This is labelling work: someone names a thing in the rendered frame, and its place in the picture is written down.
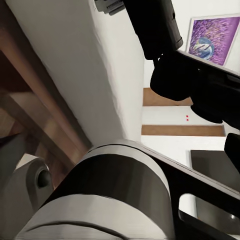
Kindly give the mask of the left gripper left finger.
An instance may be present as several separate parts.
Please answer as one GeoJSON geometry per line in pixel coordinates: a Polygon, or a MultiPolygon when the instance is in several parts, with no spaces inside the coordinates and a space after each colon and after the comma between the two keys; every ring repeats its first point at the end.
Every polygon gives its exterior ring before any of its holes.
{"type": "Polygon", "coordinates": [[[26,152],[23,134],[0,138],[0,193],[26,152]]]}

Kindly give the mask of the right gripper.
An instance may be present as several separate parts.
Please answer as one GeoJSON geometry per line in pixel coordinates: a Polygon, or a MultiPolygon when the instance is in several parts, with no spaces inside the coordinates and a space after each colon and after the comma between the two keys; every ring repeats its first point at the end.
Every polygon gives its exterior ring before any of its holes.
{"type": "Polygon", "coordinates": [[[123,3],[138,36],[176,17],[172,0],[123,0],[123,3]]]}

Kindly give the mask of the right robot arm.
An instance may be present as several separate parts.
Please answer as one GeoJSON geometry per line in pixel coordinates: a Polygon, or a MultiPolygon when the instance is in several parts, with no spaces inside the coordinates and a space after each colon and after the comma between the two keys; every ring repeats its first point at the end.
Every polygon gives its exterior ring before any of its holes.
{"type": "Polygon", "coordinates": [[[202,119],[240,130],[240,73],[180,50],[184,41],[172,0],[94,0],[99,13],[127,10],[146,60],[153,60],[150,88],[173,101],[189,97],[202,119]]]}

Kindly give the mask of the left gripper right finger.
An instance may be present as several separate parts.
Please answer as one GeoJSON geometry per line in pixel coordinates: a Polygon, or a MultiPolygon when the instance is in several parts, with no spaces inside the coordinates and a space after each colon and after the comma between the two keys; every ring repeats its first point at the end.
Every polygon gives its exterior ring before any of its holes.
{"type": "Polygon", "coordinates": [[[240,172],[240,135],[230,132],[225,140],[224,151],[240,172]]]}

